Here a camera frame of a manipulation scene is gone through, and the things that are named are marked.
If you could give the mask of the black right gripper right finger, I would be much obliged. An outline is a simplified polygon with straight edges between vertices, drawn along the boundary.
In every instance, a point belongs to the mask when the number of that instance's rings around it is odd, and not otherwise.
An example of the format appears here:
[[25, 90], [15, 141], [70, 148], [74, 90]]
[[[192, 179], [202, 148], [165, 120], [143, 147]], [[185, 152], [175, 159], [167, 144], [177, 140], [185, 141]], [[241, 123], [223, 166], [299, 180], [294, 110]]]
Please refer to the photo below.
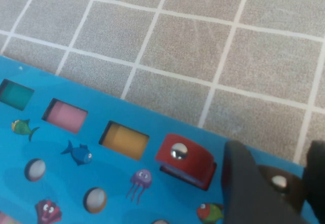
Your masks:
[[307, 202], [319, 223], [324, 223], [324, 141], [313, 140], [306, 155], [302, 177], [307, 191]]

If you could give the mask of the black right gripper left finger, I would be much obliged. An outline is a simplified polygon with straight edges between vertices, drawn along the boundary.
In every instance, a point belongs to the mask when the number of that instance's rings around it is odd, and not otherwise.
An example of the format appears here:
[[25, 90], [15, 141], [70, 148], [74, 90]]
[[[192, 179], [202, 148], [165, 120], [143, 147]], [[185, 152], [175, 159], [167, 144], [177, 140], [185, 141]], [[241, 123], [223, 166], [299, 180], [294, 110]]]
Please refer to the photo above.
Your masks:
[[306, 223], [302, 179], [278, 167], [259, 165], [244, 144], [224, 146], [221, 188], [224, 223]]

